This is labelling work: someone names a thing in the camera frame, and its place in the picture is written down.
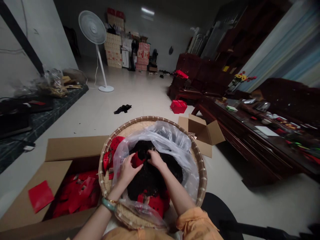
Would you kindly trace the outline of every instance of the stacked boxes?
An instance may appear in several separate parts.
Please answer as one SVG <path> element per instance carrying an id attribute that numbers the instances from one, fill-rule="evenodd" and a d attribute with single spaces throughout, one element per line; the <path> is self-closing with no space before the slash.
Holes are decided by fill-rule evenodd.
<path id="1" fill-rule="evenodd" d="M 149 52 L 150 52 L 150 44 L 148 43 L 139 43 L 139 49 L 137 53 L 137 64 L 136 69 L 138 70 L 147 70 L 147 65 L 149 64 Z"/>
<path id="2" fill-rule="evenodd" d="M 120 53 L 121 37 L 111 33 L 107 33 L 107 40 L 104 43 L 106 50 L 108 66 L 122 67 L 122 55 Z"/>
<path id="3" fill-rule="evenodd" d="M 108 23 L 113 26 L 116 25 L 124 31 L 124 13 L 120 11 L 116 11 L 112 8 L 107 9 L 107 18 Z"/>

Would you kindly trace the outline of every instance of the paper on table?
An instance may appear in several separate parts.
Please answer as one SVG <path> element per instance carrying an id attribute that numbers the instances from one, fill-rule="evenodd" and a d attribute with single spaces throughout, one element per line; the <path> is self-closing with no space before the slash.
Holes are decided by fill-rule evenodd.
<path id="1" fill-rule="evenodd" d="M 264 133 L 267 136 L 276 136 L 279 137 L 278 134 L 276 134 L 274 131 L 270 130 L 268 127 L 264 127 L 264 126 L 255 126 L 255 128 L 257 128 L 259 131 L 261 131 L 262 133 Z"/>

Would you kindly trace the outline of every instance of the open cardboard box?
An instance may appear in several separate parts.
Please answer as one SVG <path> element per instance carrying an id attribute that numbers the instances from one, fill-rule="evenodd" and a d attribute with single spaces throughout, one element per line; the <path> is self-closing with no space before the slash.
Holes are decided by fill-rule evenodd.
<path id="1" fill-rule="evenodd" d="M 56 198 L 65 176 L 94 169 L 98 173 L 101 149 L 108 137 L 49 139 L 45 162 L 0 219 L 0 239 L 35 239 L 81 228 L 96 208 L 51 219 L 55 201 L 35 214 L 28 190 L 47 180 Z"/>
<path id="2" fill-rule="evenodd" d="M 189 118 L 179 117 L 178 124 L 187 132 L 195 133 L 194 139 L 203 155 L 212 157 L 212 146 L 225 141 L 218 121 L 208 124 L 202 118 L 189 114 Z"/>

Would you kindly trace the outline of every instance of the white tile floor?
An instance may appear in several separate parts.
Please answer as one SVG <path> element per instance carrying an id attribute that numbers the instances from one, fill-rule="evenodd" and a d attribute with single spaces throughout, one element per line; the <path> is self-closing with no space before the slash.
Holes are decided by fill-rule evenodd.
<path id="1" fill-rule="evenodd" d="M 79 68 L 89 77 L 94 87 L 96 61 L 82 60 Z M 140 116 L 154 115 L 174 122 L 178 116 L 170 110 L 171 100 L 166 95 L 172 79 L 146 72 L 105 67 L 108 84 L 114 92 L 103 93 L 90 89 L 36 141 L 36 148 L 22 154 L 0 175 L 0 217 L 43 163 L 48 138 L 108 135 L 121 124 Z M 101 70 L 97 86 L 103 84 Z M 123 104 L 130 104 L 128 113 L 114 115 Z M 188 106 L 183 114 L 193 110 Z M 320 222 L 319 184 L 305 175 L 297 175 L 276 185 L 250 191 L 230 160 L 243 160 L 227 142 L 213 146 L 213 158 L 204 156 L 208 174 L 207 192 L 221 198 L 238 222 L 280 228 L 289 234 L 309 232 L 307 226 Z M 245 239 L 256 239 L 244 236 Z"/>

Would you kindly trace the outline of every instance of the white fan base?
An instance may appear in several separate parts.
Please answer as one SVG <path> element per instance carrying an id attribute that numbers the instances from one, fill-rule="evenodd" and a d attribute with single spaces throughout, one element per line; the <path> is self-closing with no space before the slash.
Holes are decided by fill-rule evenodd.
<path id="1" fill-rule="evenodd" d="M 98 87 L 98 89 L 101 91 L 101 92 L 112 92 L 114 90 L 113 87 L 111 86 L 100 86 Z"/>

